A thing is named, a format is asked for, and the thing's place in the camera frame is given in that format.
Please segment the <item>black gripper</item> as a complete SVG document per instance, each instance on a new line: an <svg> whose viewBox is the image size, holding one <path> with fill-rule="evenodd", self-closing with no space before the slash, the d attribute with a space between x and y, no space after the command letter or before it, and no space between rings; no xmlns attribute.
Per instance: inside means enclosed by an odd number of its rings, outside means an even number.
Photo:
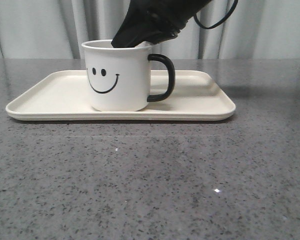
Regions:
<svg viewBox="0 0 300 240"><path fill-rule="evenodd" d="M209 3L209 0L131 0L111 45L134 48L143 42L159 44L175 39L188 20Z"/></svg>

